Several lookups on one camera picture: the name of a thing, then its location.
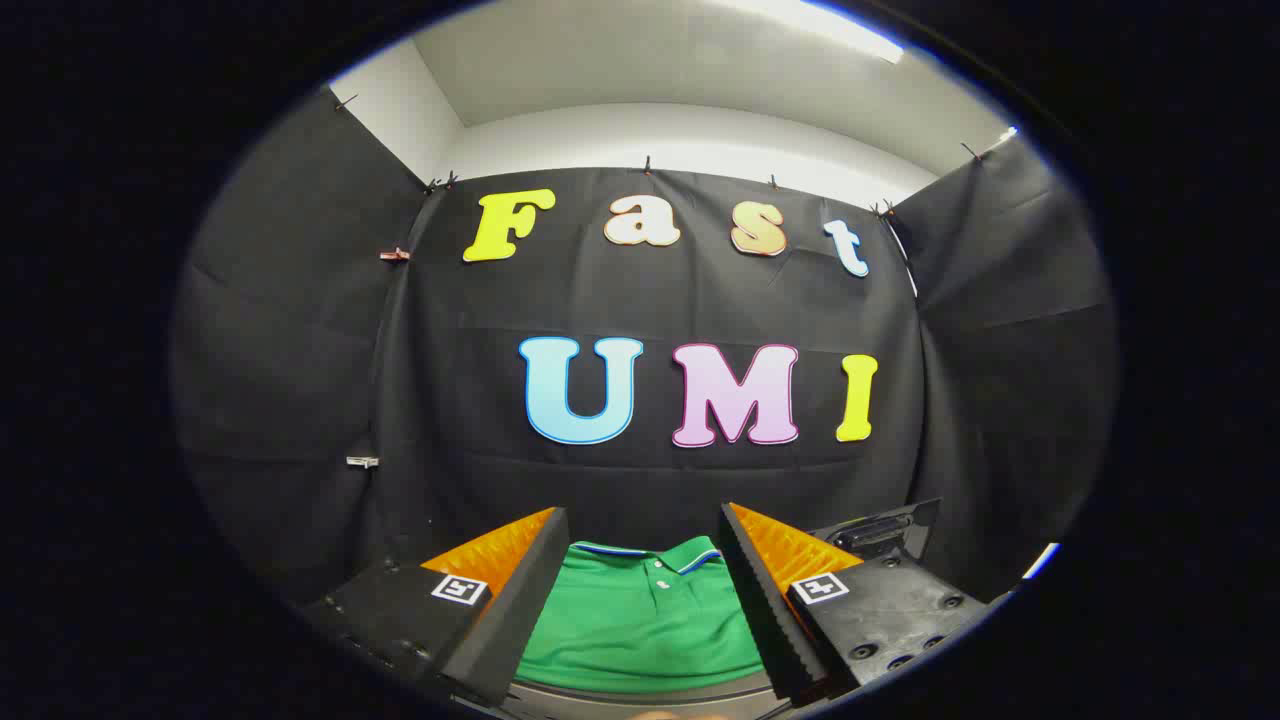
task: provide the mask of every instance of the folded shirt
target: folded shirt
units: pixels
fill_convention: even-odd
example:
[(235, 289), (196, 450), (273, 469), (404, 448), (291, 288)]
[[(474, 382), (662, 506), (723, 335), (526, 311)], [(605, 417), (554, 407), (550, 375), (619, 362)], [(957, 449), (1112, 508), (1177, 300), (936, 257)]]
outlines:
[(517, 680), (607, 693), (705, 688), (764, 666), (710, 538), (570, 546)]

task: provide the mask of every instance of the blue letter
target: blue letter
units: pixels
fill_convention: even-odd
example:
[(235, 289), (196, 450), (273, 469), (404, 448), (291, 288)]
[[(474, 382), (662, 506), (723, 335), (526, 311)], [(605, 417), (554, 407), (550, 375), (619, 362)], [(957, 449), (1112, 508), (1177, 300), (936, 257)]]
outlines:
[(858, 236), (849, 232), (849, 227), (845, 220), (832, 220), (824, 225), (822, 229), (831, 233), (831, 238), (836, 241), (836, 252), (840, 255), (840, 261), (845, 265), (845, 269), (858, 275), (859, 278), (865, 278), (870, 268), (867, 263), (858, 259), (858, 250), (855, 245), (861, 245)]
[(564, 445), (595, 445), (617, 437), (631, 424), (635, 410), (635, 359), (644, 345), (628, 337), (595, 342), (604, 357), (604, 410), (584, 418), (568, 409), (568, 361), (577, 356), (577, 341), (567, 337), (531, 337), (520, 343), (529, 364), (525, 407), (529, 424), (540, 434)]

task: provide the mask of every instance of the black curtain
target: black curtain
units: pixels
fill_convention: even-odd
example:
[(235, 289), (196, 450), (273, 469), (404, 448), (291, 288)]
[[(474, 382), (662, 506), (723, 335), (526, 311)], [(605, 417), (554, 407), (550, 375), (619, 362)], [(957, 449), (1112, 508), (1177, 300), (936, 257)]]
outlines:
[(246, 564), (291, 600), (385, 551), (370, 369), (421, 183), (323, 90), (243, 158), (183, 269), (172, 350), (186, 465)]
[[(465, 263), (489, 193), (549, 188), (529, 237), (506, 260)], [(653, 195), (675, 211), (673, 245), (621, 246), (609, 205)], [(730, 238), (741, 201), (783, 217), (777, 256), (739, 252)], [(829, 220), (860, 237), (870, 266), (854, 277), (837, 259)], [(718, 505), (736, 501), (797, 527), (822, 527), (906, 501), (920, 434), (923, 368), (915, 304), (901, 252), (867, 210), (767, 183), (640, 169), (557, 169), (484, 177), (434, 193), (413, 231), (380, 338), (376, 443), (398, 550), (407, 559), (462, 542), (549, 505), (570, 511), (573, 539), (664, 550), (713, 533)], [(534, 430), (525, 409), (521, 341), (579, 342), (570, 407), (604, 406), (600, 337), (644, 343), (627, 429), (567, 446)], [(684, 370), (675, 347), (714, 343), (737, 379), (758, 347), (790, 345), (792, 418), (786, 445), (682, 448)], [(879, 364), (872, 434), (837, 442), (845, 355)]]
[(902, 201), (927, 409), (911, 500), (942, 496), (925, 555), (983, 600), (1062, 539), (1117, 392), (1111, 292), (1088, 210), (1015, 136)]

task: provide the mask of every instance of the pink letter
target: pink letter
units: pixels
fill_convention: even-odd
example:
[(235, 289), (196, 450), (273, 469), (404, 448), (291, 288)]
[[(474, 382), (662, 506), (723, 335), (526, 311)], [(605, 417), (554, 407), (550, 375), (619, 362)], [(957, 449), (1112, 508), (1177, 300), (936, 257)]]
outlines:
[(671, 436), (680, 447), (716, 442), (716, 433), (707, 424), (708, 406), (731, 443), (742, 434), (753, 407), (755, 425), (746, 433), (751, 442), (782, 445), (800, 436), (791, 421), (791, 366), (800, 356), (795, 347), (760, 347), (741, 383), (714, 345), (681, 345), (672, 356), (685, 368), (685, 421)]

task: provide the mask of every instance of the letter u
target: letter u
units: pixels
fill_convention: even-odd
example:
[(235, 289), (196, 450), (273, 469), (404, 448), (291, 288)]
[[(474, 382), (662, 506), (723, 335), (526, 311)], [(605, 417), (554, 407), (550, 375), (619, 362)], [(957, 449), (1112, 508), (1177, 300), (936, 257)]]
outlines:
[(577, 351), (577, 341), (567, 337), (531, 337), (520, 343), (529, 368), (525, 409), (539, 434), (564, 445), (595, 445), (617, 437), (631, 424), (635, 359), (644, 352), (644, 345), (628, 337), (595, 342), (595, 354), (604, 357), (604, 410), (590, 418), (568, 409), (568, 361)]

